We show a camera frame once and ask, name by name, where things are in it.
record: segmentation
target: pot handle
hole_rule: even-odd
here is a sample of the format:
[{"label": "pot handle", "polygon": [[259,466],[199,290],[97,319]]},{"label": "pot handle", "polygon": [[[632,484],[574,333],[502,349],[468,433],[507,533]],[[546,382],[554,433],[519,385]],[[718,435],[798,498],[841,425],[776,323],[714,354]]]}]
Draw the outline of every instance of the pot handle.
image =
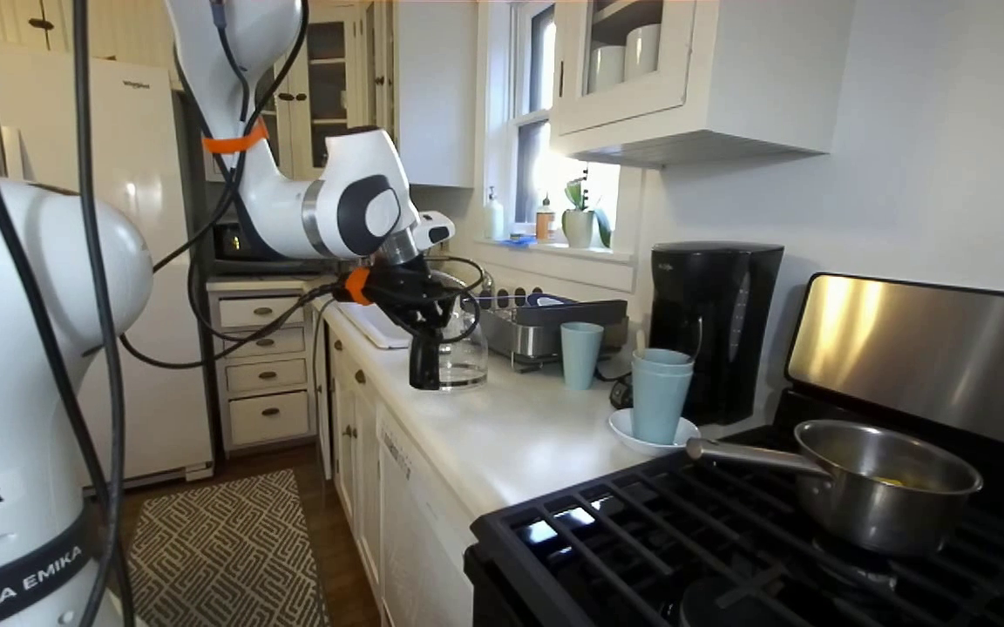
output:
[{"label": "pot handle", "polygon": [[707,441],[707,440],[687,440],[682,449],[689,461],[729,461],[729,463],[776,466],[786,474],[828,476],[821,463],[802,452],[786,452],[786,449]]}]

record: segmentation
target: white mug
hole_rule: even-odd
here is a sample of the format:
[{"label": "white mug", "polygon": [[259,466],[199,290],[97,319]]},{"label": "white mug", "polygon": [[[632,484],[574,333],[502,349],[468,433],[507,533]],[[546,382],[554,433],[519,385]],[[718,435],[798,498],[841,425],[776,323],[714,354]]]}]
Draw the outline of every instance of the white mug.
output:
[{"label": "white mug", "polygon": [[641,23],[628,31],[625,79],[634,79],[656,68],[656,53],[661,44],[660,37],[661,37],[660,23]]},{"label": "white mug", "polygon": [[592,92],[619,85],[625,44],[599,44],[592,61]]}]

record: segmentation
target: gas stove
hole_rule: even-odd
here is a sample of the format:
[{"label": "gas stove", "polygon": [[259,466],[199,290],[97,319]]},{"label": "gas stove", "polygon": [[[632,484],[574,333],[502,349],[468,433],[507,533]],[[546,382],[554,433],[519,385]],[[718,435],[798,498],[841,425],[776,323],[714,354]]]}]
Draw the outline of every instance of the gas stove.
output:
[{"label": "gas stove", "polygon": [[[865,354],[878,354],[865,366],[847,306],[865,323]],[[964,345],[976,361],[950,366],[964,353],[950,333],[983,333]],[[990,398],[962,389],[964,371]],[[802,418],[852,418],[954,449],[983,469],[987,492],[936,549],[882,556],[826,536],[798,508],[790,474],[669,452],[481,517],[468,549],[474,622],[1004,622],[1004,427],[990,416],[1004,406],[1004,295],[818,274],[786,381],[773,425],[742,441],[790,449]]]}]

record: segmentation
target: patterned rug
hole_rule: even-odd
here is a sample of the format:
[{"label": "patterned rug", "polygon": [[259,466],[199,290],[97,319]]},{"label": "patterned rug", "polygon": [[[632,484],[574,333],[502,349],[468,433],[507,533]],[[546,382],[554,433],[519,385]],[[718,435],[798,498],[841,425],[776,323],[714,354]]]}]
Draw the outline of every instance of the patterned rug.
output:
[{"label": "patterned rug", "polygon": [[330,622],[294,469],[144,503],[129,579],[151,627]]}]

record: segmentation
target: blue cup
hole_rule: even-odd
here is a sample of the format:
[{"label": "blue cup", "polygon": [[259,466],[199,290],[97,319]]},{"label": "blue cup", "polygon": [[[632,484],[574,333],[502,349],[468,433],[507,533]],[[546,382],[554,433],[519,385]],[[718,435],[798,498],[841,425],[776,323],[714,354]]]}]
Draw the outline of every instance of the blue cup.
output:
[{"label": "blue cup", "polygon": [[601,323],[567,319],[561,323],[563,385],[589,389],[601,349]]},{"label": "blue cup", "polygon": [[634,370],[632,370],[632,385],[634,385],[634,440],[644,441],[674,441],[678,411],[687,402],[687,385],[692,377],[692,361],[678,353],[636,353]]}]

